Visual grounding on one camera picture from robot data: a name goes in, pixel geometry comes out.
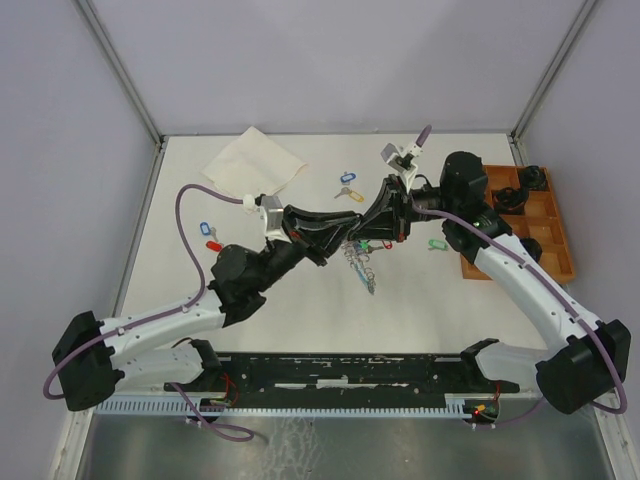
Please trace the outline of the blue handled key organiser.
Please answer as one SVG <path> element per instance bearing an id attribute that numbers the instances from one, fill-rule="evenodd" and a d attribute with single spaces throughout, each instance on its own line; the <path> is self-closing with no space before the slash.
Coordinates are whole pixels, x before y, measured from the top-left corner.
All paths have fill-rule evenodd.
<path id="1" fill-rule="evenodd" d="M 366 291 L 373 296 L 376 293 L 376 276 L 369 265 L 369 247 L 364 248 L 358 241 L 349 241 L 342 244 L 341 250 L 350 268 L 357 274 Z"/>

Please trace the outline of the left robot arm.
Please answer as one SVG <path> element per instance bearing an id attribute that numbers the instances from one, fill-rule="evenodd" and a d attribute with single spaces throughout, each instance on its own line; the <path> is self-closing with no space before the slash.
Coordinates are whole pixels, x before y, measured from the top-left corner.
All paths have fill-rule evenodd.
<path id="1" fill-rule="evenodd" d="M 325 265 L 362 223 L 353 211 L 313 213 L 292 206 L 261 211 L 264 247 L 225 246 L 211 268 L 212 280 L 202 279 L 186 299 L 130 317 L 77 314 L 53 349 L 54 369 L 43 388 L 46 398 L 59 398 L 77 412 L 129 386 L 215 387 L 221 366 L 209 342 L 193 340 L 177 349 L 168 343 L 249 319 L 284 275 L 305 259 Z"/>

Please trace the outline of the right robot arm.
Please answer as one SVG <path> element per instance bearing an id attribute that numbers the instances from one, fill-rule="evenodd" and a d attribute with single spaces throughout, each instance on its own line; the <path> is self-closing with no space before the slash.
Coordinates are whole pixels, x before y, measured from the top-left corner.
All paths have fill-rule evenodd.
<path id="1" fill-rule="evenodd" d="M 439 220 L 450 247 L 490 277 L 533 324 L 544 349 L 501 341 L 483 346 L 458 368 L 467 389 L 495 381 L 533 390 L 556 410 L 571 414 L 587 404 L 604 409 L 599 397 L 615 391 L 628 408 L 623 386 L 631 334 L 619 320 L 605 322 L 573 299 L 527 252 L 511 227 L 486 202 L 488 176 L 481 159 L 458 151 L 444 162 L 437 186 L 416 188 L 414 164 L 421 150 L 387 145 L 382 158 L 393 169 L 352 237 L 404 241 L 415 222 Z"/>

